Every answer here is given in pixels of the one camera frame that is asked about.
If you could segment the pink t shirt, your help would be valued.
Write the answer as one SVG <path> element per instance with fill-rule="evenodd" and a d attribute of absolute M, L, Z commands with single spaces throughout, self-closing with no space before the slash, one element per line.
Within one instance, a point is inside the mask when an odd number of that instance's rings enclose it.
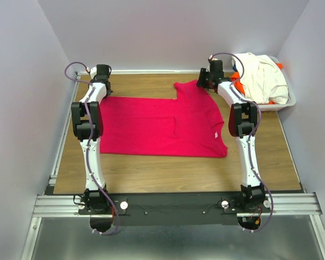
<path fill-rule="evenodd" d="M 195 80 L 176 82 L 175 99 L 110 96 L 100 111 L 102 154 L 224 158 L 224 119 Z"/>

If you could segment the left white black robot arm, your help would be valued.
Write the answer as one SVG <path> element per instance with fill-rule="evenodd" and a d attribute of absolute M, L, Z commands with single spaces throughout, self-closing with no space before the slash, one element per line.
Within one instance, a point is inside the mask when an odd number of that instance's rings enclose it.
<path fill-rule="evenodd" d="M 98 64 L 86 72 L 89 82 L 79 80 L 88 85 L 84 97 L 71 104 L 71 120 L 73 133 L 80 142 L 86 169 L 86 187 L 82 195 L 81 205 L 89 212 L 103 214 L 110 208 L 106 198 L 106 181 L 102 174 L 100 159 L 100 142 L 103 135 L 103 122 L 100 103 L 112 93 L 109 81 L 112 68 L 107 64 Z"/>

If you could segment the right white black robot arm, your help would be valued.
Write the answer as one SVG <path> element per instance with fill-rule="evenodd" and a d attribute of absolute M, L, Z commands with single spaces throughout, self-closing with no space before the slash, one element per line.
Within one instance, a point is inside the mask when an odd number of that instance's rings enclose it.
<path fill-rule="evenodd" d="M 261 112 L 256 103 L 247 100 L 224 76 L 221 60 L 209 58 L 209 67 L 200 69 L 197 86 L 215 90 L 230 107 L 228 129 L 239 147 L 242 168 L 238 206 L 244 212 L 251 212 L 265 200 L 265 187 L 259 175 L 255 149 Z"/>

